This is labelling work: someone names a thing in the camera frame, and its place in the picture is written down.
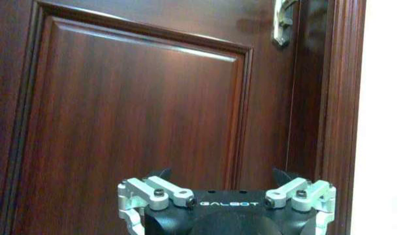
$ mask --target white wall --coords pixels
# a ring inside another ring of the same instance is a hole
[[[418,1],[368,0],[352,234],[418,234],[417,187]]]

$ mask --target wooden door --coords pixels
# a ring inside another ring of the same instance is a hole
[[[123,234],[117,185],[167,167],[187,188],[276,186],[272,168],[288,161],[296,43],[273,43],[273,5],[17,3],[26,60],[6,229]]]

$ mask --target robotic hand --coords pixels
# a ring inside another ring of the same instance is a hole
[[[336,187],[274,170],[268,191],[181,188],[170,171],[118,185],[119,217],[131,235],[325,235],[334,220]]]

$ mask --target metal mount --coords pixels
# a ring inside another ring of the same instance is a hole
[[[292,199],[294,210],[309,212],[314,208],[318,211],[316,235],[325,235],[328,225],[336,219],[336,197],[337,189],[329,182],[318,180],[313,184],[304,178],[296,178],[266,192],[265,205],[269,209],[280,209]]]
[[[131,235],[146,232],[142,224],[145,207],[150,205],[151,210],[161,211],[169,207],[169,199],[179,207],[193,208],[197,203],[190,189],[178,187],[158,176],[143,181],[131,178],[118,185],[119,217],[126,220]]]

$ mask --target silver door handle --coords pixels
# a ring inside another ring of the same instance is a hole
[[[274,6],[274,30],[273,30],[273,40],[285,47],[290,42],[292,36],[292,25],[293,21],[293,11],[289,10],[292,5],[297,3],[298,0],[277,0]]]

